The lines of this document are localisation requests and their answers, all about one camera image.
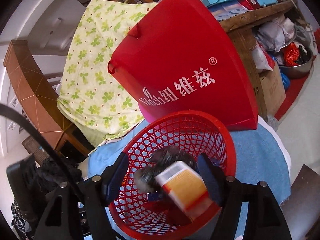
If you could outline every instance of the black cable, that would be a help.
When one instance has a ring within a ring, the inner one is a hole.
[[[14,121],[21,127],[23,127],[36,141],[42,146],[42,148],[50,155],[50,157],[57,163],[61,168],[62,172],[67,176],[68,182],[70,183],[73,192],[79,198],[79,200],[84,204],[84,196],[80,191],[78,185],[74,182],[67,166],[62,162],[58,154],[50,146],[50,144],[42,137],[41,133],[32,126],[22,115],[14,111],[12,108],[0,104],[0,115]]]

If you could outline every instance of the metal bowl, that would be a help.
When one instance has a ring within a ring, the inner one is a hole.
[[[289,46],[290,43],[294,42],[294,40],[296,39],[296,37],[297,37],[297,29],[296,29],[296,26],[294,26],[294,35],[293,35],[293,38],[292,38],[291,40],[287,41],[287,42],[281,47],[281,49],[284,49],[285,47]],[[272,50],[267,50],[267,52],[269,52],[269,53],[271,53],[271,54],[275,54],[275,55],[279,53],[279,52],[275,52],[274,49],[272,49]]]
[[[286,67],[286,66],[279,66],[280,71],[285,74],[288,78],[302,78],[304,76],[306,76],[312,66],[312,62],[313,62],[313,53],[311,51],[311,49],[305,47],[306,51],[308,52],[308,55],[310,55],[310,60],[302,65],[298,65],[298,66],[293,66],[293,67]]]

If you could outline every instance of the blue blanket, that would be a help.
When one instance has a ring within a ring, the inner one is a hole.
[[[122,140],[99,146],[95,152],[90,154],[88,162],[89,178],[96,174],[102,174],[107,166],[112,165],[124,147],[147,125],[146,120],[142,121]],[[260,124],[258,124],[257,130],[235,131],[230,134],[236,148],[236,178],[241,182],[250,184],[257,184],[259,181],[265,180],[278,203],[287,199],[290,195],[288,166],[272,134]],[[116,226],[108,208],[106,210],[112,227],[126,239],[132,239]],[[248,204],[244,203],[236,237],[244,232],[247,210]],[[209,239],[217,217],[188,239]]]

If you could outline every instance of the red plastic basket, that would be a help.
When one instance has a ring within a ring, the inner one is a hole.
[[[182,239],[204,226],[218,212],[215,203],[191,224],[168,224],[164,212],[152,212],[143,205],[146,194],[140,194],[133,184],[134,172],[148,165],[154,150],[175,145],[195,159],[201,153],[220,161],[226,175],[236,173],[236,153],[226,127],[215,117],[200,111],[170,114],[148,125],[124,149],[129,156],[129,169],[120,187],[119,198],[110,204],[112,218],[129,236],[135,239]]]

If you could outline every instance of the white bag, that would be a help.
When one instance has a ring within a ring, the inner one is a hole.
[[[258,30],[258,37],[260,41],[268,48],[279,52],[281,47],[285,44],[285,36],[277,23],[266,22]]]
[[[300,42],[305,47],[310,47],[311,38],[304,27],[297,25],[297,38],[296,41]]]
[[[285,40],[291,40],[294,36],[294,23],[289,18],[287,18],[280,24],[280,27],[283,30]]]
[[[304,45],[302,45],[300,42],[298,42],[298,41],[294,41],[293,43],[296,45],[296,47],[297,47],[297,48],[299,48],[299,47],[301,46],[301,47],[302,47],[302,49],[303,49],[303,51],[304,51],[306,54],[308,54],[308,52],[307,52],[307,50],[306,50],[305,46],[304,46]]]
[[[262,70],[272,71],[275,67],[275,62],[273,61],[273,59],[267,54],[263,46],[260,46],[257,41],[256,46],[251,51],[251,54],[258,73],[262,72]]]
[[[283,54],[282,53],[279,53],[277,56],[276,56],[276,60],[278,62],[279,65],[285,65],[285,61],[284,61],[284,58],[283,58]]]

